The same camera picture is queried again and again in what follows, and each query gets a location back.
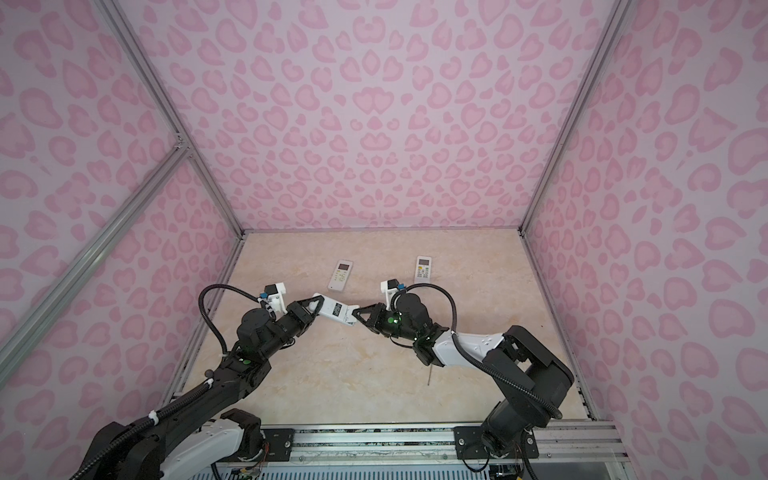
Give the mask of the red white remote control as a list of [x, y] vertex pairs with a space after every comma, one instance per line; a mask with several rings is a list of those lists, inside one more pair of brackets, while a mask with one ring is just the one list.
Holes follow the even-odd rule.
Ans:
[[322, 305], [319, 310], [319, 315], [344, 325], [353, 326], [357, 323], [357, 320], [353, 315], [353, 311], [357, 308], [358, 305], [348, 305], [326, 295], [322, 295]]

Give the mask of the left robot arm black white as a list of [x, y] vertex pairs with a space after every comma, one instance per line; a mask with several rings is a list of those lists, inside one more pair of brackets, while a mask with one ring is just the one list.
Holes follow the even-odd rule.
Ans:
[[235, 409], [262, 383], [270, 358], [304, 334], [324, 298], [294, 301], [277, 311], [258, 297], [244, 314], [238, 340], [205, 380], [129, 425], [112, 422], [98, 431], [76, 479], [186, 479], [230, 456], [265, 456], [258, 417]]

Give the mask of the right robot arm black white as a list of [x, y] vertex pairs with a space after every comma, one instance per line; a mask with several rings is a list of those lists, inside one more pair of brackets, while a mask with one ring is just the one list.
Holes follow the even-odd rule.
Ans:
[[421, 302], [399, 310], [377, 303], [355, 309], [352, 316], [373, 333], [412, 350], [426, 366], [474, 368], [493, 380], [503, 399], [479, 427], [480, 447], [493, 458], [526, 453], [533, 429], [563, 418], [561, 405], [575, 377], [522, 326], [488, 336], [461, 334], [433, 321]]

